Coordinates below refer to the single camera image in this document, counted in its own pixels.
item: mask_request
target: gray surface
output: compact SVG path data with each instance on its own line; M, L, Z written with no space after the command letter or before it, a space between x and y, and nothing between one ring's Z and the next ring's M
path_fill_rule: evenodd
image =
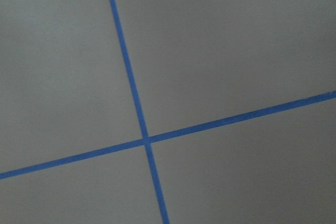
M0 172L141 137L108 0L0 0Z
M150 134L336 86L336 0L117 0Z
M143 147L0 180L5 224L158 224Z
M336 223L336 101L153 144L171 224Z

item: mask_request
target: blue stripe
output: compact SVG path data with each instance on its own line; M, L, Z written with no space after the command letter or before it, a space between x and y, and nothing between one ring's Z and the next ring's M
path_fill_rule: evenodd
M102 148L102 149L91 151L91 152L85 152L85 153L70 156L70 157L60 158L57 160L45 162L45 163L38 164L38 165L32 165L32 166L27 166L27 167L16 169L16 170L10 170L9 172L0 173L0 179L14 177L14 176L22 175L25 173L32 173L38 170L48 169L48 168L52 168L52 167L59 166L59 165L65 165L65 164L69 164L69 163L73 163L73 162L77 162L80 160L93 158L93 157L97 157L97 156L101 156L101 155L105 155L105 154L109 154L113 152L123 151L126 149L138 147L141 145L143 145L143 142L141 140L134 140L134 141L130 141L127 143L118 144L118 145Z
M159 176L157 174L155 160L154 160L154 156L153 156L153 152L152 152L152 147L151 147L151 143L148 140L147 126L146 126L146 122L145 122L144 115L143 115L143 112L142 112L138 90L136 89L137 86L135 84L135 79L134 79L134 75L133 75L133 71L132 71L130 58L129 58L128 52L127 52L125 38L124 38L122 28L121 28L121 23L120 23L120 18L119 18L119 14L118 14L116 0L110 0L110 4L111 4L112 14L113 14L113 18L114 18L114 23L115 23L115 26L116 26L115 28L116 28L117 34L118 34L118 39L119 39L119 43L120 43L120 47L121 47L122 56L124 58L124 63L125 63L125 67L126 67L127 76L128 76L128 79L129 79L129 83L130 83L130 87L131 87L131 91L132 91L132 95L133 95L135 110L137 111L137 115L138 115L139 125L140 125L140 129L141 129L141 134L142 134L142 141L143 141L143 144L144 144L145 150L146 150L146 155L147 155L148 164L149 164L151 175L152 175L152 180L153 180L154 189L155 189L155 193L156 193L157 203L159 204L159 209L160 209L160 213L161 213L162 222L164 224L169 224L169 219L168 219L167 210L166 210L166 206L165 206L164 199L163 199L163 193L162 193L162 189L161 189L161 185L160 185L160 180L159 180Z
M171 138L178 137L178 136L188 135L188 134L192 134L192 133L199 132L199 131L206 131L206 130L213 129L216 127L221 127L221 126L228 125L228 124L233 124L233 123L238 123L238 122L253 119L253 118L258 118L258 117L265 116L265 115L270 115L270 114L274 114L274 113L278 113L278 112L282 112L286 110L292 110L295 108L307 106L307 105L318 103L318 102L323 102L323 101L334 99L334 98L336 98L336 91L316 95L316 96L309 97L306 99L287 102L284 104L275 105L272 107L255 110L255 111L251 111L251 112L240 114L240 115L231 116L229 118L223 118L223 119L211 121L208 123L202 123L199 125L186 127L186 128L176 130L176 131L166 132L163 134L151 136L149 137L149 140L151 143L159 142L159 141L171 139Z

